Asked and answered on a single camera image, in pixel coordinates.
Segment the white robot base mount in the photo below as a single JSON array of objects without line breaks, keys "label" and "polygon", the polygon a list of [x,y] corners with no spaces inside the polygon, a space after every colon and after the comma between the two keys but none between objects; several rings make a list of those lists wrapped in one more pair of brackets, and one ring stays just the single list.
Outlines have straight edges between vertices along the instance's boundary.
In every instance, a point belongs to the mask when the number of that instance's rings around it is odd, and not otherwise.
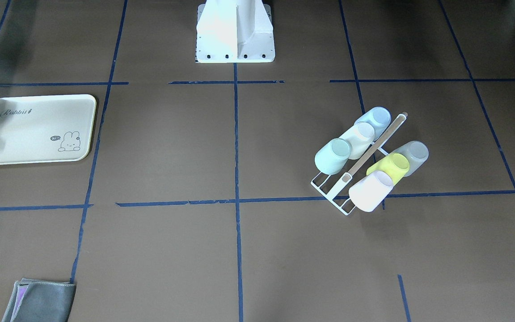
[{"label": "white robot base mount", "polygon": [[207,0],[198,6],[196,62],[274,61],[272,9],[262,0]]}]

